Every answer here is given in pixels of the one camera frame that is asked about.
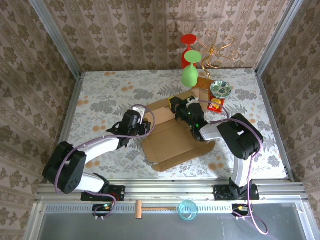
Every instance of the gold candle holder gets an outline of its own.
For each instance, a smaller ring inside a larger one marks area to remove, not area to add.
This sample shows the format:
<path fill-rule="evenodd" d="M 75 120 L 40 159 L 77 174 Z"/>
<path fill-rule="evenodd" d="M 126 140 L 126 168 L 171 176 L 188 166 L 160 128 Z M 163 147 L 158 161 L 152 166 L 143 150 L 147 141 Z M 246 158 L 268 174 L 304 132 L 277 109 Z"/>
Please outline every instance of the gold candle holder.
<path fill-rule="evenodd" d="M 205 32 L 205 35 L 207 35 L 209 40 L 211 40 L 211 42 L 212 42 L 211 45 L 206 46 L 199 39 L 197 39 L 197 40 L 199 41 L 199 43 L 201 43 L 201 45 L 203 45 L 205 47 L 205 51 L 200 51 L 199 53 L 209 54 L 209 56 L 205 57 L 202 60 L 201 66 L 202 66 L 202 69 L 208 75 L 209 81 L 210 81 L 211 75 L 210 75 L 210 72 L 208 72 L 206 68 L 218 69 L 222 66 L 222 62 L 219 60 L 212 62 L 213 56 L 222 57 L 222 58 L 226 58 L 226 59 L 230 59 L 230 60 L 236 60 L 240 57 L 240 53 L 235 50 L 231 51 L 228 56 L 224 56 L 221 53 L 219 53 L 220 51 L 222 51 L 225 48 L 230 47 L 231 45 L 233 45 L 237 41 L 237 38 L 235 36 L 226 35 L 224 40 L 227 42 L 228 41 L 232 41 L 232 42 L 223 46 L 223 47 L 217 47 L 216 41 L 217 41 L 217 37 L 218 37 L 218 32 L 213 29 L 209 29 Z"/>

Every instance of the wooden stick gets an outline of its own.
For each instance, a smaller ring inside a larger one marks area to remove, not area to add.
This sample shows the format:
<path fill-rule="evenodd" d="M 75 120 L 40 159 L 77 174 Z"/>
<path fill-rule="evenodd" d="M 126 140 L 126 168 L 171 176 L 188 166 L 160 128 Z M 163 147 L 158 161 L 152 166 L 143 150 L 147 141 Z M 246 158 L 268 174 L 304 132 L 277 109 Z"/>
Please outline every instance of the wooden stick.
<path fill-rule="evenodd" d="M 143 207 L 142 211 L 175 211 L 175 206 L 163 206 L 163 207 Z"/>

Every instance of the blue cup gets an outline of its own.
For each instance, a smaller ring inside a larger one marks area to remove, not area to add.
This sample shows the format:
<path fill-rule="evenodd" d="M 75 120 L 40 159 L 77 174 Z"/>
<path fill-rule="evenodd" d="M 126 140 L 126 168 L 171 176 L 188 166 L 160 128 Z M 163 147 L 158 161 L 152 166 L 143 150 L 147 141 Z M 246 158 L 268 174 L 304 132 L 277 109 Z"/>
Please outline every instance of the blue cup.
<path fill-rule="evenodd" d="M 182 218 L 185 221 L 191 221 L 197 217 L 198 207 L 193 201 L 184 200 L 180 203 L 178 207 L 178 212 L 180 218 Z"/>

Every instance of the table surface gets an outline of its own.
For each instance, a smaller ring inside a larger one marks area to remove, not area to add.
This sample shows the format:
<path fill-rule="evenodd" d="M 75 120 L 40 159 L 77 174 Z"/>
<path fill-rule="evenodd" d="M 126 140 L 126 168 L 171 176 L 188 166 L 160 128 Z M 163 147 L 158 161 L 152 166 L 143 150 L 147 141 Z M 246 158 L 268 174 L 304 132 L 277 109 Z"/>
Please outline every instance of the table surface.
<path fill-rule="evenodd" d="M 229 82 L 232 94 L 224 106 L 233 116 L 243 114 L 264 137 L 263 150 L 254 160 L 253 179 L 286 178 L 267 110 L 252 69 L 212 69 L 213 80 Z M 182 70 L 86 72 L 75 110 L 68 142 L 78 146 L 99 137 L 122 120 L 134 104 L 148 105 L 189 90 L 181 84 Z M 199 70 L 199 76 L 206 75 Z M 225 114 L 208 111 L 207 121 Z M 108 152 L 85 166 L 85 172 L 112 179 L 229 178 L 234 158 L 226 143 L 217 140 L 212 152 L 170 168 L 152 169 L 141 146 L 142 139 L 131 140 L 127 148 Z"/>

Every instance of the wooden mallet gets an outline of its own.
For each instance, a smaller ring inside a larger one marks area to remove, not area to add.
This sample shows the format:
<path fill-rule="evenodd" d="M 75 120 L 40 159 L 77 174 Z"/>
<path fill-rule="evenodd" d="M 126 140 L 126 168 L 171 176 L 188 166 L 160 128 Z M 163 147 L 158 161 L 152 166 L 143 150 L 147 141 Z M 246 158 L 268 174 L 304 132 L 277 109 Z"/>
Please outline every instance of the wooden mallet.
<path fill-rule="evenodd" d="M 142 207 L 142 200 L 135 202 L 135 218 L 142 219 L 142 211 L 176 211 L 175 206 L 162 206 L 162 207 Z"/>

